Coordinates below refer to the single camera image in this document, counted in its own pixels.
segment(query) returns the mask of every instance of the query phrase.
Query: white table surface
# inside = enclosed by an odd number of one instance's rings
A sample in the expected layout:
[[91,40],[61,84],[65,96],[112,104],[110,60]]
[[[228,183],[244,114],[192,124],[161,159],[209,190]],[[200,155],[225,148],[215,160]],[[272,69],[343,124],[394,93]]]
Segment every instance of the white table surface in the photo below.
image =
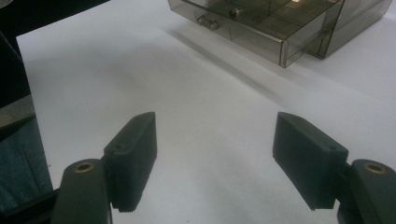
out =
[[308,119],[348,162],[396,168],[396,6],[321,61],[287,69],[173,13],[112,0],[18,38],[53,186],[155,111],[158,159],[114,223],[337,223],[311,212],[272,157],[278,111]]

